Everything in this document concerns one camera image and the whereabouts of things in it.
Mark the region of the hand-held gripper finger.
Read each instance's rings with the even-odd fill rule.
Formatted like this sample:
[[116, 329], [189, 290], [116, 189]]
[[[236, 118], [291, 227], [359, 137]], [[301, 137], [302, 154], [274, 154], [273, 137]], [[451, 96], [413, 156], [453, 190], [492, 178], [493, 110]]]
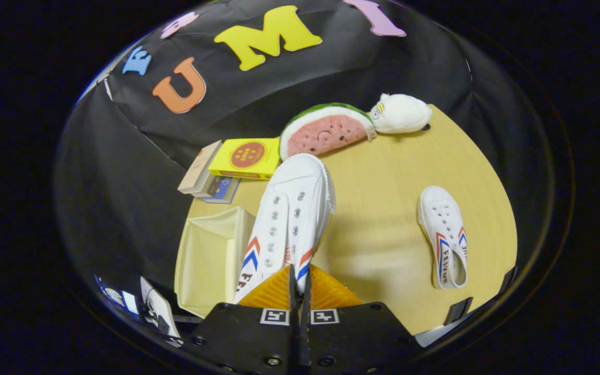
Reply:
[[393, 374], [420, 345], [383, 302], [362, 303], [326, 271], [309, 271], [300, 358], [310, 374]]
[[221, 374], [288, 374], [297, 363], [298, 309], [219, 303], [200, 323], [185, 350]]

